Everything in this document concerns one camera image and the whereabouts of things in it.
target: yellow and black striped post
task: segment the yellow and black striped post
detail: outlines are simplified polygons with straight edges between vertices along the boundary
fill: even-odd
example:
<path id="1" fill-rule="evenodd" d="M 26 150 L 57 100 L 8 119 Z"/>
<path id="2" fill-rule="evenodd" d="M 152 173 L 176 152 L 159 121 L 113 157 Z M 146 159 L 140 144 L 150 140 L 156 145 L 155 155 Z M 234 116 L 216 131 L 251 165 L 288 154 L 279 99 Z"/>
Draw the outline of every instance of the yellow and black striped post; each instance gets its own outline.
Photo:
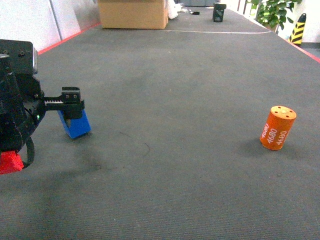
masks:
<path id="1" fill-rule="evenodd" d="M 296 23 L 291 36 L 289 37 L 289 43 L 293 43 L 300 47 L 302 43 L 302 37 L 304 34 L 304 29 L 306 25 L 307 15 L 303 13 L 300 17 L 298 22 Z"/>

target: white line on floor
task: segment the white line on floor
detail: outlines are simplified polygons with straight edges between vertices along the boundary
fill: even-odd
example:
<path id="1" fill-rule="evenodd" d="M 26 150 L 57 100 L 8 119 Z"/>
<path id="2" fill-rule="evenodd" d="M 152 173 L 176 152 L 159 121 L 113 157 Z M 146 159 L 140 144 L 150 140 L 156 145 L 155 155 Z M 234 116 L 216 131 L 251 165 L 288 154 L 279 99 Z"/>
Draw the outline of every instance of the white line on floor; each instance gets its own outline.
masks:
<path id="1" fill-rule="evenodd" d="M 159 30 L 161 32 L 201 33 L 201 34 L 268 34 L 271 30 L 263 32 L 238 32 L 238 31 L 186 31 L 186 30 Z"/>

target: blue block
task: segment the blue block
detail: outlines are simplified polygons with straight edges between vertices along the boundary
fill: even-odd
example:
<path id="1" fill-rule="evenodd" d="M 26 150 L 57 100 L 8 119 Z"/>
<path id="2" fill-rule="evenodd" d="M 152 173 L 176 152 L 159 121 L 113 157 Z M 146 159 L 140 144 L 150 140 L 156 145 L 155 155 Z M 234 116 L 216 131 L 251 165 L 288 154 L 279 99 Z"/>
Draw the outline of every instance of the blue block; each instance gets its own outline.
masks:
<path id="1" fill-rule="evenodd" d="M 63 124 L 64 130 L 69 135 L 70 138 L 75 139 L 91 131 L 91 126 L 88 121 L 85 110 L 82 110 L 82 118 L 71 119 L 69 126 L 67 125 L 64 119 L 63 111 L 57 111 L 57 112 Z"/>

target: white wall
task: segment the white wall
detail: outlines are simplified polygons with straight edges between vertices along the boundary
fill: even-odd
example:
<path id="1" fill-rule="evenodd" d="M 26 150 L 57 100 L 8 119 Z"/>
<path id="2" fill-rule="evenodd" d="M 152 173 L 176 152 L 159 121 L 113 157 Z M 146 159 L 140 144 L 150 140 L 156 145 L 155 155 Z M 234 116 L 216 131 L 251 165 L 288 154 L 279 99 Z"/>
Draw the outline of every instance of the white wall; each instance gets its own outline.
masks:
<path id="1" fill-rule="evenodd" d="M 39 51 L 60 41 L 48 0 L 0 0 L 0 39 L 29 41 Z"/>
<path id="2" fill-rule="evenodd" d="M 306 14 L 306 22 L 303 31 L 303 43 L 320 43 L 320 0 L 303 0 L 293 11 L 296 25 L 301 14 Z"/>
<path id="3" fill-rule="evenodd" d="M 97 0 L 51 0 L 63 39 L 100 22 Z"/>
<path id="4" fill-rule="evenodd" d="M 303 43 L 320 43 L 320 0 L 302 0 L 300 4 L 296 4 L 293 13 L 287 11 L 287 16 L 291 18 L 294 23 L 288 21 L 284 24 L 284 30 L 279 28 L 279 36 L 288 39 L 301 16 L 306 14 L 306 22 L 303 31 Z"/>
<path id="5" fill-rule="evenodd" d="M 40 51 L 100 22 L 97 0 L 0 0 L 0 39 Z"/>
<path id="6" fill-rule="evenodd" d="M 242 14 L 244 11 L 246 0 L 240 1 L 240 7 L 239 7 L 239 13 Z M 221 0 L 221 3 L 226 4 L 227 8 L 237 11 L 238 10 L 238 4 L 239 0 Z"/>

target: orange cylinder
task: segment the orange cylinder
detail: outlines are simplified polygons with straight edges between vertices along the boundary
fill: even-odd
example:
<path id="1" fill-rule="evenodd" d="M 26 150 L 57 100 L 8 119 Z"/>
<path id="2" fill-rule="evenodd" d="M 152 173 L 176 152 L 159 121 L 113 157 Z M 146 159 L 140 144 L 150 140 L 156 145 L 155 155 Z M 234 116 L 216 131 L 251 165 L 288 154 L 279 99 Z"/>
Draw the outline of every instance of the orange cylinder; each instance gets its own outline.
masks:
<path id="1" fill-rule="evenodd" d="M 270 150 L 282 149 L 297 114 L 286 106 L 273 106 L 264 125 L 260 141 Z"/>

